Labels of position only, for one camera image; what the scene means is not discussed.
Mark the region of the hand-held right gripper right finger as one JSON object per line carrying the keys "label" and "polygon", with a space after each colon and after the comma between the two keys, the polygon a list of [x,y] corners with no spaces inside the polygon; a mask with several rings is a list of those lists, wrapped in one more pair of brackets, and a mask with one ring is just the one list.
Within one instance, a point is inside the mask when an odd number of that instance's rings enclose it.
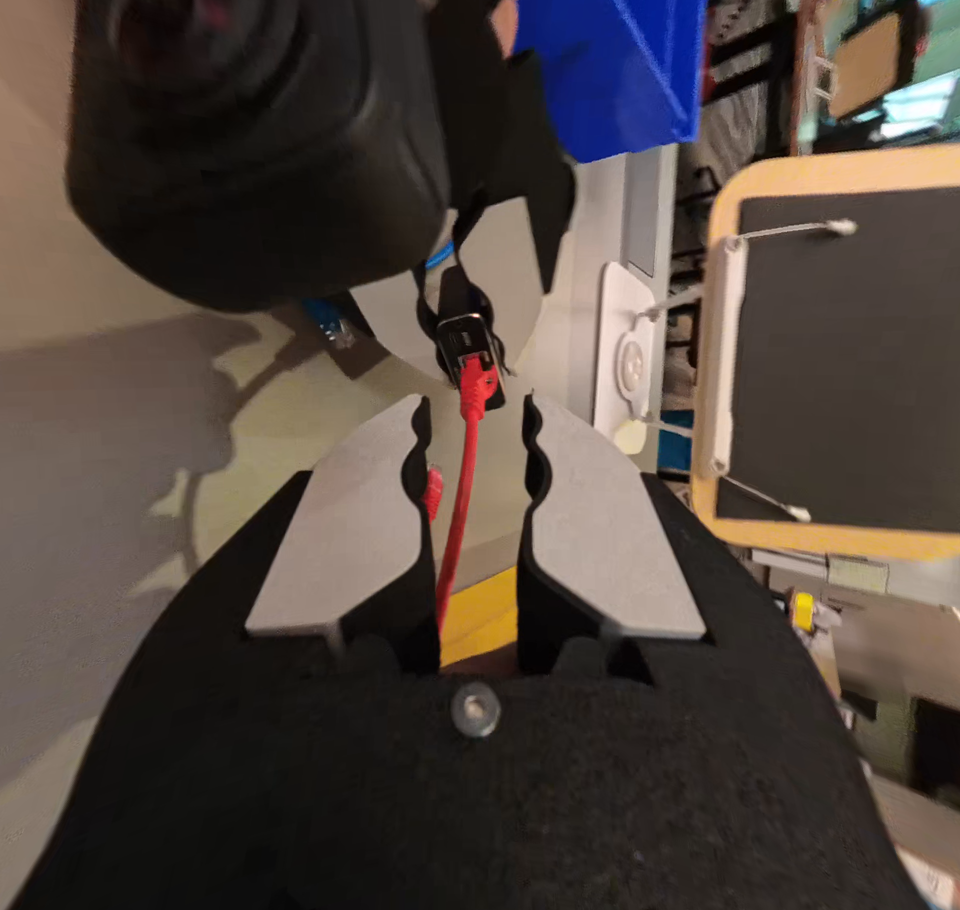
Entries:
{"label": "hand-held right gripper right finger", "polygon": [[642,473],[555,400],[524,399],[525,511],[517,559],[517,658],[549,674],[573,640],[604,666],[642,664],[642,642],[699,643],[708,628]]}

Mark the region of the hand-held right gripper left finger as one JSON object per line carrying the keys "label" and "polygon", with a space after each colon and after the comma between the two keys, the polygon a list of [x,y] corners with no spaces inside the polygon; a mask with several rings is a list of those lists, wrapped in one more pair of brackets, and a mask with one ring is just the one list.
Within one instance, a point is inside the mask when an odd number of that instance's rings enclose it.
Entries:
{"label": "hand-held right gripper left finger", "polygon": [[430,442],[429,399],[410,394],[315,464],[246,616],[249,637],[318,638],[338,659],[377,638],[403,672],[438,672]]}

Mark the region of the person's left hand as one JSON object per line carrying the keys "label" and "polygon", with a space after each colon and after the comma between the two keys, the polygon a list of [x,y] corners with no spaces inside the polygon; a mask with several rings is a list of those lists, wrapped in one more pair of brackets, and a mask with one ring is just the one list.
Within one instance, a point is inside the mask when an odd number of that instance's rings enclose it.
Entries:
{"label": "person's left hand", "polygon": [[520,27],[518,0],[499,0],[488,17],[504,60],[513,54]]}

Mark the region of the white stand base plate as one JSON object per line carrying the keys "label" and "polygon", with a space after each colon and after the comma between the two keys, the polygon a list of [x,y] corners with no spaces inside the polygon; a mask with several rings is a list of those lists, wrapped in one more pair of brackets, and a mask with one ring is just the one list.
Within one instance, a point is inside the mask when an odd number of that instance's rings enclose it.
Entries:
{"label": "white stand base plate", "polygon": [[629,267],[602,270],[592,425],[630,458],[654,435],[663,378],[663,329],[649,315],[657,299]]}

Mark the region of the yellow plastic bin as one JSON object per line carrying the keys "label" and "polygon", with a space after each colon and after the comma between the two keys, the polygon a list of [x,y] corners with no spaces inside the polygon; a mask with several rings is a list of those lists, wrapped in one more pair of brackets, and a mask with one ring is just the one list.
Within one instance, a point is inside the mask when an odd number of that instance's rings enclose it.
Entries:
{"label": "yellow plastic bin", "polygon": [[513,566],[451,596],[439,634],[441,669],[515,647],[517,580]]}

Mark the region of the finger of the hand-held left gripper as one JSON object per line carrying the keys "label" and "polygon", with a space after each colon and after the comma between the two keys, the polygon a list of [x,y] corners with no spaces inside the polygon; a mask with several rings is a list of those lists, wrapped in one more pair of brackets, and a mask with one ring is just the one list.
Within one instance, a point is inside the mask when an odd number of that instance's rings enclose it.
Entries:
{"label": "finger of the hand-held left gripper", "polygon": [[527,376],[544,290],[526,199],[486,208],[459,255],[469,281],[487,297],[503,363],[514,376]]}
{"label": "finger of the hand-held left gripper", "polygon": [[419,323],[419,290],[406,270],[387,279],[349,290],[372,337],[390,355],[442,384],[450,378],[438,363],[437,347]]}

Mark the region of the black ethernet port adapter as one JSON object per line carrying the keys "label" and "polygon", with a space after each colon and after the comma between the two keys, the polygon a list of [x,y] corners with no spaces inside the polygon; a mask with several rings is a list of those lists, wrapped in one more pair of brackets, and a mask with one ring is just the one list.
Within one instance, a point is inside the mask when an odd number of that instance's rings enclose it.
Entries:
{"label": "black ethernet port adapter", "polygon": [[444,269],[439,278],[434,343],[441,367],[457,390],[461,389],[467,362],[476,357],[483,371],[496,371],[498,378],[497,388],[486,401],[486,411],[506,404],[503,344],[495,332],[493,305],[459,264]]}

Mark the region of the blue plastic bin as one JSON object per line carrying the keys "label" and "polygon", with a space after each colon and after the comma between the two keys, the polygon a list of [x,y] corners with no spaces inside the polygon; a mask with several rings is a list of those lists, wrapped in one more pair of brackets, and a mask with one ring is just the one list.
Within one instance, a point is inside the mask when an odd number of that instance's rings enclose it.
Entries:
{"label": "blue plastic bin", "polygon": [[580,163],[699,133],[708,0],[518,0],[558,139]]}

